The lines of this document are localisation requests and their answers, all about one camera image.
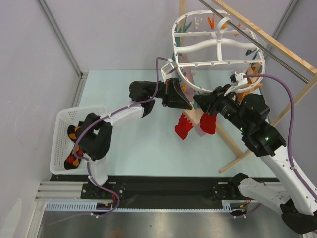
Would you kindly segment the red beige fox sock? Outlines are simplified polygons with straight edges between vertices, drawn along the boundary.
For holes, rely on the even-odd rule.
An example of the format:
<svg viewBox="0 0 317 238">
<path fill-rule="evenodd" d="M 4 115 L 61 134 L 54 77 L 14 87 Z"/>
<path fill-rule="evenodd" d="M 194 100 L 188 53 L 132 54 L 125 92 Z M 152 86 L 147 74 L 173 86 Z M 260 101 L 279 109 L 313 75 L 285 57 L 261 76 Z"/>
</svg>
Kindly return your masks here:
<svg viewBox="0 0 317 238">
<path fill-rule="evenodd" d="M 203 113 L 200 118 L 200 128 L 206 134 L 213 135 L 216 133 L 216 119 L 217 115 L 209 115 Z"/>
</svg>

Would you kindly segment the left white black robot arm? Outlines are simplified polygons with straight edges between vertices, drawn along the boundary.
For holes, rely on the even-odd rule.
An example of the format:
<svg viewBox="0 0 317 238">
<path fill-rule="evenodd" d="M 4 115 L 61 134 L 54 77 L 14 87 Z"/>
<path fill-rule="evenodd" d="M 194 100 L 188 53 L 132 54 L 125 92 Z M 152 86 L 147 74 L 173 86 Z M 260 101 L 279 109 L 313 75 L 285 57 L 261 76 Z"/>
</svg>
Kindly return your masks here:
<svg viewBox="0 0 317 238">
<path fill-rule="evenodd" d="M 154 107 L 155 98 L 162 99 L 165 107 L 193 108 L 176 78 L 166 82 L 134 81 L 129 86 L 129 98 L 129 105 L 108 115 L 89 113 L 77 133 L 75 145 L 88 156 L 79 155 L 79 158 L 87 161 L 88 178 L 93 183 L 91 191 L 97 198 L 105 198 L 109 193 L 106 154 L 114 129 L 147 116 Z"/>
</svg>

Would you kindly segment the white round clip hanger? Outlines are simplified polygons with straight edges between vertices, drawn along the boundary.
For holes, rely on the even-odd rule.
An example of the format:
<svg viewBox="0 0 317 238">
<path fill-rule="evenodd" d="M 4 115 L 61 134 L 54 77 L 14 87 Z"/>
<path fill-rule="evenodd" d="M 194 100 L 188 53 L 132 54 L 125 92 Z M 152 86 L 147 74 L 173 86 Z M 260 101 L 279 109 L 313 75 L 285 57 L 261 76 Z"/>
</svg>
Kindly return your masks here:
<svg viewBox="0 0 317 238">
<path fill-rule="evenodd" d="M 178 65 L 176 75 L 196 92 L 209 92 L 209 89 L 203 88 L 200 83 L 190 83 L 182 72 L 185 67 L 190 67 L 192 72 L 224 70 L 245 73 L 250 64 L 262 63 L 262 71 L 252 74 L 252 77 L 259 77 L 259 80 L 252 86 L 248 84 L 247 91 L 261 83 L 260 75 L 266 70 L 262 50 L 234 30 L 228 21 L 233 22 L 224 10 L 194 10 L 179 16 L 173 24 L 172 60 Z M 258 41 L 250 29 L 239 28 Z M 188 56 L 189 63 L 180 63 L 182 53 Z"/>
</svg>

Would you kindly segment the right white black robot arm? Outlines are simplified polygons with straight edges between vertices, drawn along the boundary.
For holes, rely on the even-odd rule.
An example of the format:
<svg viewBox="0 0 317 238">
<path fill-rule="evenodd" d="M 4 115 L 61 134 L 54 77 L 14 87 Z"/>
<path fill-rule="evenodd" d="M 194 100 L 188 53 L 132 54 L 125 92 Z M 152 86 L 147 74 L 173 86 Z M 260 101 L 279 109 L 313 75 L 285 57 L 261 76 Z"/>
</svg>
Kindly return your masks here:
<svg viewBox="0 0 317 238">
<path fill-rule="evenodd" d="M 275 174 L 286 192 L 278 192 L 239 173 L 229 185 L 229 195 L 256 200 L 275 211 L 284 223 L 298 234 L 317 230 L 317 190 L 288 154 L 285 139 L 266 121 L 270 111 L 262 95 L 248 94 L 241 103 L 233 100 L 229 86 L 211 93 L 195 95 L 194 100 L 204 113 L 221 114 L 242 133 L 245 146 Z"/>
</svg>

